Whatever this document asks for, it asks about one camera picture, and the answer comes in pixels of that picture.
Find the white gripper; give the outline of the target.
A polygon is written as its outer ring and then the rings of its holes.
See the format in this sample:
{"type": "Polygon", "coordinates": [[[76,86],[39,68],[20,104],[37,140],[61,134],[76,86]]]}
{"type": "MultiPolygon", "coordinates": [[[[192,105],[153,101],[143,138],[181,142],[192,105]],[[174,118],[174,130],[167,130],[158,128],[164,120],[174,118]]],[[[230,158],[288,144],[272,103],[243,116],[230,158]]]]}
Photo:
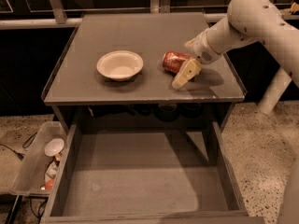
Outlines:
{"type": "Polygon", "coordinates": [[[172,82],[172,87],[176,90],[181,89],[201,72],[201,64],[214,63],[221,57],[219,53],[209,46],[207,42],[207,31],[204,31],[195,38],[187,41],[184,44],[184,47],[189,51],[193,58],[184,62],[180,67],[179,72],[176,74],[172,82]]]}

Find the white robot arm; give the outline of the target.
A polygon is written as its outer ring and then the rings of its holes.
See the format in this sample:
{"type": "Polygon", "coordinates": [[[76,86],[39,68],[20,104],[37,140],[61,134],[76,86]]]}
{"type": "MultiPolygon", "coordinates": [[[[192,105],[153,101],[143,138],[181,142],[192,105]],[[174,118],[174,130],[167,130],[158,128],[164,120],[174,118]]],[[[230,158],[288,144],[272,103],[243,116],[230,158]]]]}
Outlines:
{"type": "Polygon", "coordinates": [[[299,85],[299,31],[269,0],[232,0],[227,14],[186,43],[202,64],[260,42],[280,65],[260,103],[237,105],[224,130],[245,206],[266,224],[298,224],[298,104],[278,99],[299,85]]]}

